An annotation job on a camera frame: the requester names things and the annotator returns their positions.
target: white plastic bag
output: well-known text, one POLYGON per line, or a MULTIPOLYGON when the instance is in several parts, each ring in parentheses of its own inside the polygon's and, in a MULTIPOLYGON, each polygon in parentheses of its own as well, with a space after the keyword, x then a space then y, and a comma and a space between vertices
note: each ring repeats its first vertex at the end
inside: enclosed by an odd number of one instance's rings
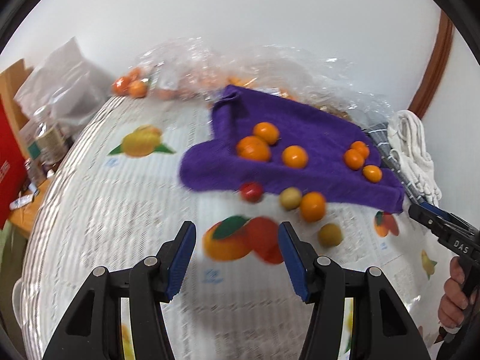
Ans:
POLYGON ((15 100, 25 115, 50 105, 51 116, 66 136, 76 140, 107 101, 107 94, 91 79, 91 65, 75 38, 52 52, 18 90, 15 100))

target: plaid cloth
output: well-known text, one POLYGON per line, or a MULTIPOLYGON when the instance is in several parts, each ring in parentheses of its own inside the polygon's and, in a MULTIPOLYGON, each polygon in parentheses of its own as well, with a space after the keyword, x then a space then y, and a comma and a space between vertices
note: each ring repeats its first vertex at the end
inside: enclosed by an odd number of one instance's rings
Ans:
POLYGON ((375 143, 375 146, 380 152, 380 156, 385 166, 392 169, 395 176, 397 176, 397 179, 402 183, 403 187, 405 188, 406 195, 410 201, 416 204, 423 203, 425 200, 418 192, 414 183, 405 177, 400 169, 400 164, 395 157, 390 154, 392 147, 390 146, 390 142, 388 142, 387 126, 388 123, 379 123, 372 128, 365 129, 364 132, 370 136, 371 140, 373 140, 375 143))

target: metal screw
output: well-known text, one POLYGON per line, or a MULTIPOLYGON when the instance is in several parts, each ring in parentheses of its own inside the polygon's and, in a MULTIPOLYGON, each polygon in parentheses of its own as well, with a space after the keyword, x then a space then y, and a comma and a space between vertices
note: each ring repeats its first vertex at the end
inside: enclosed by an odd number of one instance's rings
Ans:
POLYGON ((93 269, 93 276, 102 276, 105 273, 105 268, 102 266, 98 266, 97 268, 93 269))
POLYGON ((377 268, 376 266, 370 267, 368 271, 372 276, 378 277, 382 275, 382 270, 380 268, 377 268))
POLYGON ((321 266, 329 266, 332 261, 327 256, 320 256, 317 262, 321 266))
POLYGON ((143 260, 143 263, 146 265, 146 266, 154 266, 156 263, 157 263, 157 257, 154 257, 154 256, 150 256, 150 257, 147 257, 146 259, 143 260))

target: purple towel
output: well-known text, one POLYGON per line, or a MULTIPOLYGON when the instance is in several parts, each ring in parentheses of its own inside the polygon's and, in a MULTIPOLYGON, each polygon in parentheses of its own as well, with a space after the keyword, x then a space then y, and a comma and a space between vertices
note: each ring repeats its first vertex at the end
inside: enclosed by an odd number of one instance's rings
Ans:
POLYGON ((279 194, 297 187, 303 193, 321 192, 328 202, 355 203, 387 212, 402 212, 404 190, 392 171, 382 168, 383 178, 373 184, 343 162, 350 145, 361 140, 369 145, 365 164, 380 166, 378 150, 362 130, 336 116, 292 100, 227 86, 212 111, 214 139, 191 147, 180 166, 182 182, 195 191, 237 190, 257 181, 266 192, 279 194), (273 123, 280 139, 271 147, 268 163, 238 157, 236 145, 260 122, 273 123), (304 169, 282 163, 290 145, 302 146, 309 156, 304 169))

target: table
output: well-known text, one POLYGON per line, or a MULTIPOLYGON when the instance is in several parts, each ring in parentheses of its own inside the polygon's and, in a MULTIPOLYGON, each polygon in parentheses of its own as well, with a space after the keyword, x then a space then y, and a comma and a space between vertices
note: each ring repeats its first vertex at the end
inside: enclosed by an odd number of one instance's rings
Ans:
MULTIPOLYGON (((57 323, 94 267, 132 267, 173 239, 186 219, 196 224, 197 247, 181 292, 162 305, 176 357, 298 357, 311 307, 293 293, 283 264, 266 265, 253 253, 235 262, 213 262, 202 251, 203 233, 238 214, 289 220, 318 254, 345 267, 380 266, 415 322, 423 326, 426 341, 433 343, 436 308, 451 258, 433 235, 423 233, 405 212, 395 215, 400 235, 379 238, 373 227, 377 210, 370 207, 331 203, 321 223, 306 226, 296 213, 285 213, 275 195, 252 205, 230 191, 188 191, 178 180, 182 154, 209 137, 209 110, 201 100, 114 97, 100 110, 57 172, 28 245, 21 316, 30 359, 41 359, 57 323), (145 124, 161 128, 165 143, 177 154, 109 156, 123 136, 145 124), (338 223, 344 231, 339 247, 325 250, 315 242, 325 222, 338 223), (431 278, 422 269, 422 250, 438 262, 431 278)), ((127 304, 122 305, 128 332, 127 304)), ((347 303, 346 313, 350 310, 347 303)), ((345 348, 347 334, 342 340, 345 348)))
POLYGON ((47 190, 49 189, 51 180, 46 180, 39 186, 40 193, 35 196, 33 202, 21 207, 15 211, 12 211, 8 220, 16 227, 16 230, 20 232, 25 238, 30 238, 30 234, 35 223, 37 212, 40 209, 43 199, 47 190))

